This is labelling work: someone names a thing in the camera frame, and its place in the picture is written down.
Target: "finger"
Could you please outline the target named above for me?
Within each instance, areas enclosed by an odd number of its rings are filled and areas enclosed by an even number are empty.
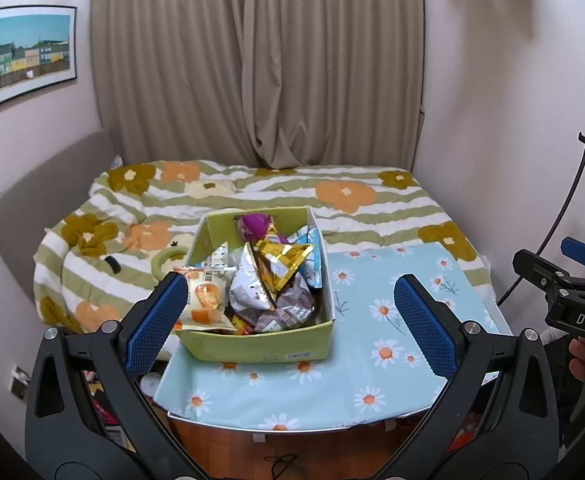
[[[585,343],[582,341],[573,339],[570,341],[570,346],[568,347],[570,354],[575,356],[579,361],[585,363]]]
[[[585,381],[585,364],[579,361],[579,359],[572,359],[568,365],[570,373],[575,376],[578,381]]]

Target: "blue clamp handle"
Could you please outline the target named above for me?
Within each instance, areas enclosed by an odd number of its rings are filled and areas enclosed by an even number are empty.
[[[561,253],[585,266],[585,244],[583,242],[568,236],[561,242]]]

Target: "upholstered headboard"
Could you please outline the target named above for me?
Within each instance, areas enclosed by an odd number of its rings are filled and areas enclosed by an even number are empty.
[[[92,181],[110,169],[114,156],[110,136],[102,130],[57,153],[0,194],[0,254],[31,298],[32,256],[44,229],[87,200]]]

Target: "green cardboard box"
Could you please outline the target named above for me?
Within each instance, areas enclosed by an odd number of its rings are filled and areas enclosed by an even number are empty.
[[[228,250],[243,246],[237,231],[237,214],[264,212],[274,218],[277,229],[289,236],[304,225],[317,227],[317,219],[308,207],[276,207],[207,214],[199,224],[188,253],[187,264],[205,259],[224,242]],[[330,348],[330,337],[335,323],[333,291],[330,283],[325,243],[320,237],[322,284],[317,301],[316,324],[284,332],[255,335],[220,335],[208,332],[179,330],[181,343],[201,361],[262,363],[293,362],[325,359]]]

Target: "beige curtain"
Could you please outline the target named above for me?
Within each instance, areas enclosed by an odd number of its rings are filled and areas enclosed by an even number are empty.
[[[423,0],[93,0],[92,47],[127,162],[412,166]]]

